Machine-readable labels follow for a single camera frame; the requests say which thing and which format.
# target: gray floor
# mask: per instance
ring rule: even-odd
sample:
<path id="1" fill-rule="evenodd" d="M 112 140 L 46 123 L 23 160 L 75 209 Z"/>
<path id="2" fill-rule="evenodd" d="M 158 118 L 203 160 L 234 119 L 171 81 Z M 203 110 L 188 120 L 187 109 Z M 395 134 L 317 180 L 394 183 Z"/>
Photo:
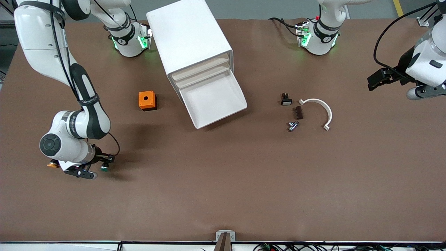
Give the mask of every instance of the gray floor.
<path id="1" fill-rule="evenodd" d="M 148 11 L 157 9 L 177 0 L 133 0 L 132 6 L 139 20 L 145 19 Z M 403 10 L 408 12 L 418 8 L 431 0 L 401 0 Z M 268 19 L 279 17 L 294 19 L 298 17 L 314 17 L 318 15 L 319 8 L 316 0 L 206 0 L 214 16 L 218 19 Z M 124 11 L 130 15 L 130 8 Z M 396 18 L 397 13 L 393 0 L 374 0 L 367 4 L 350 5 L 351 18 Z M 13 20 L 13 17 L 0 8 L 0 21 Z M 84 22 L 98 22 L 91 16 Z M 0 29 L 0 45 L 17 44 L 17 34 L 14 29 Z M 0 47 L 0 70 L 7 72 L 12 56 L 15 52 L 13 46 Z"/>

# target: open drawer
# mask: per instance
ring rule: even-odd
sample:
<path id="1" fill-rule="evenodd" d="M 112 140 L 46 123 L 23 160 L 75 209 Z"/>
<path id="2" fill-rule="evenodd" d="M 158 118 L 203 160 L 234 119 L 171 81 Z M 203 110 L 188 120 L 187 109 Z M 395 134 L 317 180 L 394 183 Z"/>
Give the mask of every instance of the open drawer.
<path id="1" fill-rule="evenodd" d="M 205 0 L 147 13 L 167 78 L 197 129 L 246 109 L 232 48 Z"/>

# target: orange button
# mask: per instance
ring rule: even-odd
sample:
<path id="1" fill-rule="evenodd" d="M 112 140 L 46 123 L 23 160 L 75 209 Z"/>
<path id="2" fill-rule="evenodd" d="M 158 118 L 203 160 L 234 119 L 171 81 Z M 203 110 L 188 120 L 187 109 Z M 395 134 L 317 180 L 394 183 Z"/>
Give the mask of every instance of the orange button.
<path id="1" fill-rule="evenodd" d="M 138 95 L 138 103 L 143 111 L 156 110 L 157 96 L 153 91 L 140 92 Z"/>

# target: black cable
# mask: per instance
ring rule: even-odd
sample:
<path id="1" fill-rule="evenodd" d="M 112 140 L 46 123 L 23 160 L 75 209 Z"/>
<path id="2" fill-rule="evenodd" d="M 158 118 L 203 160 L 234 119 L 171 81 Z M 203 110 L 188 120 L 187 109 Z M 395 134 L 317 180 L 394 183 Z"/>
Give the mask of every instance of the black cable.
<path id="1" fill-rule="evenodd" d="M 277 251 L 284 251 L 281 247 L 279 247 L 278 245 L 272 245 L 272 247 L 276 248 Z"/>
<path id="2" fill-rule="evenodd" d="M 430 8 L 426 11 L 426 13 L 424 13 L 423 16 L 420 17 L 420 20 L 423 19 L 424 16 L 426 16 L 427 13 L 429 13 L 429 11 L 432 10 L 433 8 L 434 8 L 434 6 L 430 7 Z"/>
<path id="3" fill-rule="evenodd" d="M 118 145 L 118 152 L 113 155 L 113 157 L 116 157 L 116 156 L 118 156 L 119 152 L 121 151 L 121 146 L 119 145 L 118 140 L 110 132 L 108 132 L 108 134 L 110 134 L 110 136 L 115 140 L 116 145 Z"/>
<path id="4" fill-rule="evenodd" d="M 59 9 L 62 9 L 62 1 L 59 1 Z M 66 52 L 66 59 L 68 62 L 68 73 L 70 74 L 72 89 L 74 90 L 74 96 L 76 96 L 76 99 L 79 100 L 79 94 L 78 94 L 78 90 L 76 88 L 76 82 L 74 81 L 73 75 L 71 74 L 70 50 L 68 49 L 68 45 L 66 45 L 65 52 Z"/>
<path id="5" fill-rule="evenodd" d="M 437 13 L 438 10 L 439 10 L 439 8 L 437 8 L 436 11 L 432 12 L 432 14 L 428 18 L 426 18 L 426 20 L 429 20 L 429 18 L 431 18 L 435 13 Z"/>
<path id="6" fill-rule="evenodd" d="M 318 250 L 319 250 L 319 248 L 321 248 L 321 250 L 323 250 L 323 251 L 328 251 L 324 246 L 319 245 L 319 244 L 317 244 L 317 243 L 313 243 L 313 246 L 315 246 Z"/>
<path id="7" fill-rule="evenodd" d="M 58 54 L 58 57 L 59 57 L 59 60 L 60 60 L 60 64 L 62 65 L 62 69 L 63 69 L 63 72 L 65 73 L 66 80 L 68 81 L 68 84 L 70 85 L 71 90 L 73 91 L 74 96 L 76 97 L 77 100 L 79 100 L 78 94 L 77 94 L 73 84 L 70 81 L 70 77 L 68 76 L 68 73 L 66 72 L 66 69 L 65 69 L 65 64 L 63 63 L 62 54 L 60 52 L 59 42 L 58 42 L 57 34 L 56 34 L 56 27 L 55 27 L 55 24 L 54 24 L 53 12 L 50 12 L 50 19 L 51 19 L 51 27 L 53 28 L 54 43 L 55 43 L 55 46 L 56 46 L 56 50 L 57 50 L 57 54 Z"/>
<path id="8" fill-rule="evenodd" d="M 102 6 L 98 3 L 98 1 L 96 1 L 96 0 L 93 0 L 93 1 L 99 6 L 99 8 L 101 8 L 101 10 L 102 10 L 105 14 L 107 14 L 107 16 L 108 16 L 109 18 L 111 18 L 117 25 L 119 25 L 121 28 L 123 28 L 122 25 L 118 24 L 118 23 L 115 21 L 115 19 L 114 19 L 112 16 L 110 16 L 110 14 L 108 14 L 108 12 L 107 12 L 104 8 L 102 8 Z"/>
<path id="9" fill-rule="evenodd" d="M 291 34 L 293 34 L 294 36 L 296 36 L 296 37 L 300 37 L 300 38 L 303 38 L 303 37 L 304 37 L 303 35 L 298 35 L 298 34 L 294 33 L 292 30 L 290 30 L 289 27 L 295 29 L 296 26 L 295 26 L 295 25 L 293 26 L 293 25 L 290 25 L 290 24 L 285 23 L 285 21 L 283 20 L 283 18 L 282 18 L 282 19 L 278 19 L 277 17 L 271 17 L 271 18 L 269 18 L 268 20 L 277 20 L 277 21 L 279 21 L 281 24 L 285 25 L 286 29 L 287 29 Z"/>
<path id="10" fill-rule="evenodd" d="M 135 17 L 135 21 L 138 22 L 138 19 L 136 18 L 135 11 L 133 10 L 132 4 L 129 4 L 129 6 L 130 6 L 130 9 L 132 9 L 133 16 Z"/>
<path id="11" fill-rule="evenodd" d="M 390 23 L 390 24 L 384 29 L 384 31 L 381 33 L 381 35 L 379 36 L 378 40 L 376 41 L 375 49 L 373 50 L 373 59 L 375 60 L 375 62 L 376 62 L 377 64 L 381 65 L 381 66 L 384 66 L 384 67 L 388 68 L 389 70 L 393 71 L 394 73 L 398 74 L 400 77 L 402 77 L 402 78 L 408 80 L 409 82 L 415 82 L 415 79 L 413 79 L 412 77 L 407 77 L 407 76 L 401 74 L 400 72 L 398 72 L 397 70 L 393 69 L 392 67 L 388 66 L 387 64 L 384 64 L 384 63 L 381 63 L 380 61 L 378 61 L 378 59 L 376 58 L 376 51 L 378 50 L 378 45 L 380 44 L 380 41 L 381 41 L 381 39 L 383 38 L 384 34 L 389 30 L 389 28 L 390 28 L 392 25 L 394 25 L 396 22 L 398 22 L 399 20 L 401 20 L 401 19 L 403 19 L 403 18 L 405 18 L 405 17 L 407 17 L 407 16 L 409 16 L 409 15 L 412 15 L 412 14 L 414 14 L 414 13 L 417 13 L 417 12 L 423 10 L 423 9 L 429 8 L 429 7 L 434 6 L 434 5 L 436 5 L 436 4 L 437 4 L 436 2 L 433 2 L 433 3 L 430 3 L 430 4 L 428 4 L 428 5 L 423 6 L 423 7 L 421 7 L 421 8 L 418 8 L 418 9 L 416 9 L 416 10 L 413 10 L 413 11 L 411 11 L 411 12 L 408 12 L 408 13 L 402 15 L 401 17 L 395 19 L 392 23 Z"/>
<path id="12" fill-rule="evenodd" d="M 121 251 L 121 250 L 122 250 L 122 241 L 120 241 L 118 243 L 118 247 L 117 247 L 116 251 Z"/>

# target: green led light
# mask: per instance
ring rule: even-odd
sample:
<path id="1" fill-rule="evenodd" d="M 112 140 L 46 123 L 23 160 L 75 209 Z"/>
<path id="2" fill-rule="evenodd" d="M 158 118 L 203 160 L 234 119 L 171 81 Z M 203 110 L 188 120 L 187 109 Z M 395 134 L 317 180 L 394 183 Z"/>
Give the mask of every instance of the green led light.
<path id="1" fill-rule="evenodd" d="M 118 46 L 116 45 L 115 39 L 112 37 L 111 40 L 113 41 L 113 44 L 115 44 L 115 49 L 118 50 Z"/>
<path id="2" fill-rule="evenodd" d="M 304 38 L 302 38 L 303 47 L 306 47 L 308 45 L 308 41 L 310 40 L 310 38 L 311 38 L 311 33 L 308 32 L 307 35 Z"/>
<path id="3" fill-rule="evenodd" d="M 142 47 L 143 49 L 147 48 L 147 42 L 146 42 L 146 40 L 147 40 L 147 39 L 145 39 L 145 38 L 138 37 L 138 41 L 140 42 L 141 47 Z"/>
<path id="4" fill-rule="evenodd" d="M 333 39 L 333 43 L 331 44 L 331 47 L 333 47 L 333 46 L 335 46 L 335 43 L 336 43 L 336 39 L 338 38 L 338 36 L 336 35 L 336 37 L 334 37 L 334 39 Z"/>

